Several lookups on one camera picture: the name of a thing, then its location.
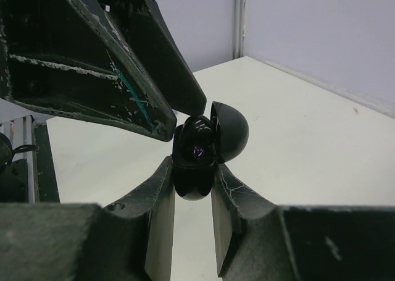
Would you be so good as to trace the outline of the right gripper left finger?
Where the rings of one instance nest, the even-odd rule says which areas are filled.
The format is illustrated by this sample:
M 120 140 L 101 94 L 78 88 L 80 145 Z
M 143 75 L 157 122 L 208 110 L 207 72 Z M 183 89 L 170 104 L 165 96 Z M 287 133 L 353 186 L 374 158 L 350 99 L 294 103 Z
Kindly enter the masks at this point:
M 169 280 L 175 190 L 166 157 L 145 182 L 96 204 L 1 204 L 2 280 Z

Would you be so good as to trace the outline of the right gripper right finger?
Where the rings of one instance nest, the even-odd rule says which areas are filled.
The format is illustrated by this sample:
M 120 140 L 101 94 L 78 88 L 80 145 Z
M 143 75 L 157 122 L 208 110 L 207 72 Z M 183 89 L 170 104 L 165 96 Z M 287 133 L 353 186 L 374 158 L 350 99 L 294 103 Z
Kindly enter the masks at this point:
M 211 192 L 223 280 L 393 280 L 394 208 L 279 206 L 225 165 Z

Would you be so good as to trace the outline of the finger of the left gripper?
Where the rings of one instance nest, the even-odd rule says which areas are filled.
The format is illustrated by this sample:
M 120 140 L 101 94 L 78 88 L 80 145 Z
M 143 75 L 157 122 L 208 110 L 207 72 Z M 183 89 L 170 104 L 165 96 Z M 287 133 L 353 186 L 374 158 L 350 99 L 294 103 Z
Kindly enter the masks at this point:
M 181 55 L 156 0 L 98 0 L 173 110 L 200 115 L 207 98 Z
M 169 104 L 98 0 L 1 0 L 1 98 L 169 141 Z

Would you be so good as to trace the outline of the black earbud charging case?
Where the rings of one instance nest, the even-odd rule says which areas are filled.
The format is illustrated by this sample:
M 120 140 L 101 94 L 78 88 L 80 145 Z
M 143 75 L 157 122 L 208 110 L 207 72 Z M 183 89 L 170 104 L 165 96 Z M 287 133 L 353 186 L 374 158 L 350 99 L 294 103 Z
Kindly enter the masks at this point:
M 185 200 L 197 201 L 211 191 L 220 164 L 239 156 L 249 139 L 249 125 L 239 110 L 213 102 L 210 117 L 190 116 L 175 130 L 172 180 Z

